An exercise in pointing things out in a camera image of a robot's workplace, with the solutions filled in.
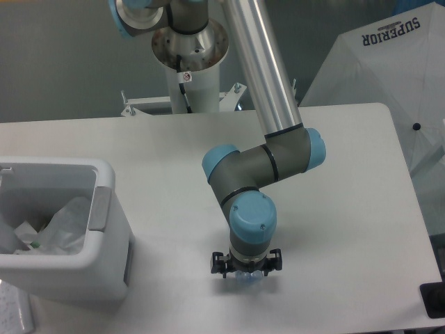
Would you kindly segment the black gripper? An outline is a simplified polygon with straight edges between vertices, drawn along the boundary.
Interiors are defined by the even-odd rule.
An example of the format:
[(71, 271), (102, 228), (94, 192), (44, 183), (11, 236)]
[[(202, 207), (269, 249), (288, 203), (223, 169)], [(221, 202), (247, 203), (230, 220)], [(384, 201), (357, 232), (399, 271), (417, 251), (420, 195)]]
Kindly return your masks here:
[(212, 252), (210, 265), (211, 273), (219, 273), (223, 278), (227, 277), (228, 269), (246, 273), (261, 271), (264, 276), (268, 276), (272, 271), (282, 270), (282, 251), (280, 248), (272, 249), (264, 259), (258, 262), (252, 260), (247, 263), (241, 262), (235, 257), (224, 255), (221, 252)]

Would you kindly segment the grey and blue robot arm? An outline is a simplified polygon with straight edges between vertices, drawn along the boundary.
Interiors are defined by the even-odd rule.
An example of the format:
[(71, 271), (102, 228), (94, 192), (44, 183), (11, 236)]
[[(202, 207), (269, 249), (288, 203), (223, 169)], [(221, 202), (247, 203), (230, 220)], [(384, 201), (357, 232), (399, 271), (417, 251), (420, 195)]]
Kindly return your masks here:
[(326, 149), (321, 135), (302, 123), (264, 2), (223, 1), (228, 27), (210, 18), (207, 1), (110, 1), (108, 6), (124, 37), (152, 33), (173, 113), (219, 109), (219, 66), (229, 44), (236, 45), (265, 141), (246, 151), (219, 145), (202, 160), (229, 226), (229, 251), (212, 254), (211, 272), (281, 270), (282, 252), (270, 247), (277, 210), (261, 189), (321, 165)]

